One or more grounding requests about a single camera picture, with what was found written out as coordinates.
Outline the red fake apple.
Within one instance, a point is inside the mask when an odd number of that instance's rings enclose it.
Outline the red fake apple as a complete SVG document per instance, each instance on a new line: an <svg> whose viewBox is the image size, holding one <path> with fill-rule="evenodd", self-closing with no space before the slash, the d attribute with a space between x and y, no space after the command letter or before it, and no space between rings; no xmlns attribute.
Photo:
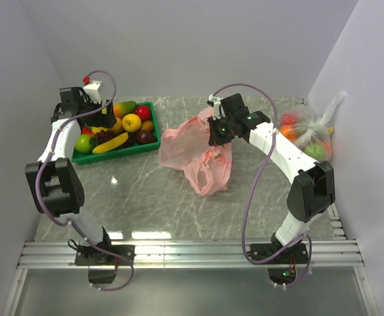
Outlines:
<svg viewBox="0 0 384 316"><path fill-rule="evenodd" d="M135 109L135 114L141 119L142 122L151 120L152 111L146 105L138 105Z"/></svg>

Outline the dark red fake fruit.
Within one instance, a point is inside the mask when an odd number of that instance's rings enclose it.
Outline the dark red fake fruit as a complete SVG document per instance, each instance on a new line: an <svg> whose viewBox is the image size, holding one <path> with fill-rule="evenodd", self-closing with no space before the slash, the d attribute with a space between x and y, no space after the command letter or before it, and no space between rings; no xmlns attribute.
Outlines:
<svg viewBox="0 0 384 316"><path fill-rule="evenodd" d="M151 131L140 130L136 134L136 142L139 145L153 144L157 141L158 141L158 139L156 138L156 136Z"/></svg>

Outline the brown fake kiwi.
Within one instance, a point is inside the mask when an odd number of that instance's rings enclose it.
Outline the brown fake kiwi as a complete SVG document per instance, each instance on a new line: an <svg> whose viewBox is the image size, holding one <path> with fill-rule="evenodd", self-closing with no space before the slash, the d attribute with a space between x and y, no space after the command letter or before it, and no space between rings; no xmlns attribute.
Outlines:
<svg viewBox="0 0 384 316"><path fill-rule="evenodd" d="M142 122L141 130L146 130L146 131L150 131L150 132L154 131L155 125L154 125L153 121L146 120L146 121Z"/></svg>

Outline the pink plastic bag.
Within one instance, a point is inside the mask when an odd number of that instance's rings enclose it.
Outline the pink plastic bag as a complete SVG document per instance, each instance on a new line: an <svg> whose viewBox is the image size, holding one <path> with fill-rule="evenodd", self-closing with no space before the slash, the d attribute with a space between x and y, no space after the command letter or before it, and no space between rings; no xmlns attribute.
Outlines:
<svg viewBox="0 0 384 316"><path fill-rule="evenodd" d="M158 163L183 171L195 193L210 196L227 190L233 163L232 145L208 144L208 119L212 107L183 122L178 128L168 128L161 136Z"/></svg>

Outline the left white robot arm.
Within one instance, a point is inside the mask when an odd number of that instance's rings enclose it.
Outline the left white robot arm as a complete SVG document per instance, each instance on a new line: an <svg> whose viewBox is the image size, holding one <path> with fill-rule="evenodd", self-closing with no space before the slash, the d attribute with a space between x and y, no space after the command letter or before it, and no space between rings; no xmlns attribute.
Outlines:
<svg viewBox="0 0 384 316"><path fill-rule="evenodd" d="M35 163L25 167L25 175L34 203L58 226L70 226L80 241L69 246L86 259L106 265L114 257L114 248L106 230L83 210L84 188L71 158L82 128L116 123L112 100L93 99L87 88L62 88L60 103L51 117L51 135L44 152Z"/></svg>

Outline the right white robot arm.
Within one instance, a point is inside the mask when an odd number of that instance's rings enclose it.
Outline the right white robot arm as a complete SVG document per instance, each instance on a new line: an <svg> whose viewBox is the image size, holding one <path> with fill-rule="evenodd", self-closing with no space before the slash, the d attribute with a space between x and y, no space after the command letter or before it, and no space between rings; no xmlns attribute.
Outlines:
<svg viewBox="0 0 384 316"><path fill-rule="evenodd" d="M246 254L253 264L273 259L285 263L294 255L294 247L306 235L310 225L335 202L333 167L298 149L263 112L250 112L240 94L223 99L210 95L207 103L214 110L208 119L209 145L225 145L236 137L242 138L266 154L264 166L273 162L291 184L288 214L272 236L271 254L263 254L260 259Z"/></svg>

